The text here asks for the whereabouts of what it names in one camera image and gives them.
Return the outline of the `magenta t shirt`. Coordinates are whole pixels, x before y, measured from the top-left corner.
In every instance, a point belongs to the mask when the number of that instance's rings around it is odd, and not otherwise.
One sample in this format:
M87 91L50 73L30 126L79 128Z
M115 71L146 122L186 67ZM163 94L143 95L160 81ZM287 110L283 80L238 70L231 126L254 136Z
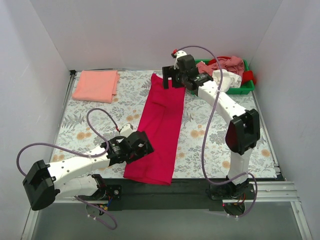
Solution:
M123 177L156 185L170 185L175 168L184 111L185 89L163 87L163 79L152 74L151 87L138 125L154 151L127 164Z

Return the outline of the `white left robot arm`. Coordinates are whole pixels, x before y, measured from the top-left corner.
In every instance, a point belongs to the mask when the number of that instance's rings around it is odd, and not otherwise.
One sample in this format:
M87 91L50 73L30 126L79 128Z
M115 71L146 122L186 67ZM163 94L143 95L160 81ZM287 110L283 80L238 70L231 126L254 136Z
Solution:
M89 201L106 201L115 196L99 174L93 171L115 164L130 164L154 152L144 131L116 136L80 156L53 163L35 162L22 184L31 209L39 211L55 200L82 197Z

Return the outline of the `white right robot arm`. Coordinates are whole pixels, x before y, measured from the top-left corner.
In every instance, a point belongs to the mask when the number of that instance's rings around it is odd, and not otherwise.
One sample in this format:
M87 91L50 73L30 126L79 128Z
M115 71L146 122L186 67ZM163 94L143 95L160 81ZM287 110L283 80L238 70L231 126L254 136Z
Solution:
M249 162L261 137L257 110L247 110L222 92L208 73L199 73L194 57L183 50L173 52L174 65L162 68L163 87L185 87L212 106L227 123L225 143L230 149L230 168L223 182L210 181L210 193L217 197L241 197L249 187Z

